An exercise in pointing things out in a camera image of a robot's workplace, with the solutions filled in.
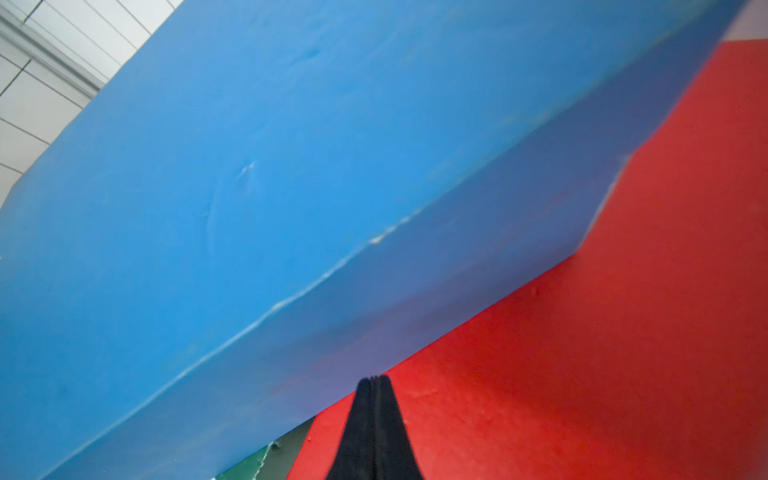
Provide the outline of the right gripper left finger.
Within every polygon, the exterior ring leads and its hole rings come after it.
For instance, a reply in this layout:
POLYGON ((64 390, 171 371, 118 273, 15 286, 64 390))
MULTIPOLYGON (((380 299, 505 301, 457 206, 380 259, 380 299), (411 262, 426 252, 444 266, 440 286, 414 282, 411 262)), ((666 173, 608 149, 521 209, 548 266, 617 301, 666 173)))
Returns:
POLYGON ((350 408, 345 427, 326 480, 375 478, 374 391, 371 379, 363 379, 350 408))

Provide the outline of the blue shoebox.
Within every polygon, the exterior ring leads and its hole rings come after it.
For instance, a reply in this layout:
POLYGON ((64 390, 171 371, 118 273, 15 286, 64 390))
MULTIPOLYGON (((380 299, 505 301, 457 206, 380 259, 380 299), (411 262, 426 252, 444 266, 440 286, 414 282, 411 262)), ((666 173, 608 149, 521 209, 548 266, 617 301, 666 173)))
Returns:
POLYGON ((210 479, 574 254, 739 1, 186 1, 1 208, 1 475, 210 479))

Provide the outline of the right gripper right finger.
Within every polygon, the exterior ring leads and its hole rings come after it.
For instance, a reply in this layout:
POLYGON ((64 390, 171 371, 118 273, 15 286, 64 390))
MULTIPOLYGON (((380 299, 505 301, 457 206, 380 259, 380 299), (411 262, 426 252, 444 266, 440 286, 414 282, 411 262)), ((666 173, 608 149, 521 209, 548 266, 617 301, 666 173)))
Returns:
POLYGON ((388 376, 373 379, 374 467, 380 480, 423 480, 388 376))

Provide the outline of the red shoebox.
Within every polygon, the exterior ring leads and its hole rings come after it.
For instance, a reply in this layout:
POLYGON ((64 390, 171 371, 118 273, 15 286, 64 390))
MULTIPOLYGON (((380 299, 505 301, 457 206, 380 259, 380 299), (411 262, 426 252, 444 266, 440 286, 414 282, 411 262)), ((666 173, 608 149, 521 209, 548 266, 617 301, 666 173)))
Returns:
POLYGON ((578 252, 390 373, 428 479, 767 475, 767 44, 728 41, 578 252))

